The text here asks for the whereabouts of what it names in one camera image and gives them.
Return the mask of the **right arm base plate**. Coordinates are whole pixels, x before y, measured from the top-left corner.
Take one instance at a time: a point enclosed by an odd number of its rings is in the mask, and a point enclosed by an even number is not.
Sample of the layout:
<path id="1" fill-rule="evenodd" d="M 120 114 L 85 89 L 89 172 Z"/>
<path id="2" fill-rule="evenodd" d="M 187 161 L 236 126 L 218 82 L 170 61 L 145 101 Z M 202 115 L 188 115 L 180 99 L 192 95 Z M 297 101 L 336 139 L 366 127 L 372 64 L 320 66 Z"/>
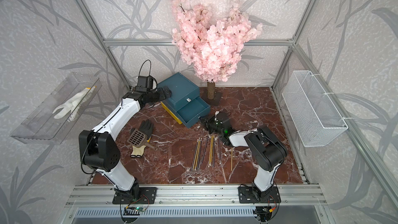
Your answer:
<path id="1" fill-rule="evenodd" d="M 238 187 L 240 203 L 275 203 L 281 202 L 278 187 L 273 185 L 266 191 L 261 191 L 256 186 L 240 185 Z"/>

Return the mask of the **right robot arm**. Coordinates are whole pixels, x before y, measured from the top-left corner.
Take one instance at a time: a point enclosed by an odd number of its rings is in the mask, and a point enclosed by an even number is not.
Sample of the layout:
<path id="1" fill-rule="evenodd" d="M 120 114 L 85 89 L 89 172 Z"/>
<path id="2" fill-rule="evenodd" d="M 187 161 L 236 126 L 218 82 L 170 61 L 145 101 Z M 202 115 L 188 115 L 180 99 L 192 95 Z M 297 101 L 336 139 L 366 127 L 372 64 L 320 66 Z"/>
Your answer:
<path id="1" fill-rule="evenodd" d="M 273 186 L 277 170 L 284 163 L 288 151 L 267 126 L 247 131 L 235 130 L 229 114 L 224 111 L 201 117 L 200 122 L 209 134 L 219 135 L 225 145 L 250 149 L 252 157 L 259 166 L 254 179 L 254 189 L 263 193 Z"/>

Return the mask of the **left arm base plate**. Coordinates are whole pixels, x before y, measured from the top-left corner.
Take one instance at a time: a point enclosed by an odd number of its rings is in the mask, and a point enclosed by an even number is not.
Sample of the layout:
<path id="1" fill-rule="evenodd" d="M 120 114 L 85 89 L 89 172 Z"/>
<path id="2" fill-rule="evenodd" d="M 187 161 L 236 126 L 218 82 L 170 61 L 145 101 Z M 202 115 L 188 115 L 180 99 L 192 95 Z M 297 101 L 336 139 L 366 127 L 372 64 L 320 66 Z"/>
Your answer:
<path id="1" fill-rule="evenodd" d="M 157 187 L 132 188 L 130 191 L 115 189 L 112 204 L 154 204 Z"/>

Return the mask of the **teal drawer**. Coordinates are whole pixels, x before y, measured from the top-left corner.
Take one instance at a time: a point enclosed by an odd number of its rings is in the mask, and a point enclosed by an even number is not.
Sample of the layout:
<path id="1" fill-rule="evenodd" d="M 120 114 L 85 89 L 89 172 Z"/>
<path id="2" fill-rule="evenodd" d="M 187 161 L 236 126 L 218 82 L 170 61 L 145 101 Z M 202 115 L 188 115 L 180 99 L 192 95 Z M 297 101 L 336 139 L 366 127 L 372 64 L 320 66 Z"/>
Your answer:
<path id="1" fill-rule="evenodd" d="M 176 116 L 182 124 L 187 128 L 191 128 L 201 117 L 207 116 L 209 113 L 210 105 L 199 96 L 178 110 Z"/>

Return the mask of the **teal yellow drawer box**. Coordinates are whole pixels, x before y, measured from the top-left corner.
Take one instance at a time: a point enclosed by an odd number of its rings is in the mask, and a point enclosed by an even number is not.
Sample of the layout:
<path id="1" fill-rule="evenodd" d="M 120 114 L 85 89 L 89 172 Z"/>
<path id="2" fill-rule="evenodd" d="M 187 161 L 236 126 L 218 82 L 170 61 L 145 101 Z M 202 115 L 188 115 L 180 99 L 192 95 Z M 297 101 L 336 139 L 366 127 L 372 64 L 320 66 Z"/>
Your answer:
<path id="1" fill-rule="evenodd" d="M 164 86 L 168 86 L 172 96 L 162 102 L 175 116 L 178 110 L 200 96 L 200 88 L 181 73 L 176 73 L 159 83 L 159 87 Z"/>

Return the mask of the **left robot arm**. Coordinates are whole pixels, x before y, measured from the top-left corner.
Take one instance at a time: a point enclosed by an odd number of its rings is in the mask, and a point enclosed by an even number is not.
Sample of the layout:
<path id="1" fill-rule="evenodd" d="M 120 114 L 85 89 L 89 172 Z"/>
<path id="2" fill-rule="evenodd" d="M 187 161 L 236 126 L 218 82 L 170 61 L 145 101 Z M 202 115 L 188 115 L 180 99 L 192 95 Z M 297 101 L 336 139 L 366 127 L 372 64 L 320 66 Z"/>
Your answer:
<path id="1" fill-rule="evenodd" d="M 167 86 L 142 92 L 129 91 L 105 120 L 92 130 L 80 133 L 80 164 L 105 176 L 116 190 L 131 195 L 137 193 L 138 183 L 120 161 L 121 153 L 115 140 L 127 122 L 146 104 L 161 102 L 171 96 Z"/>

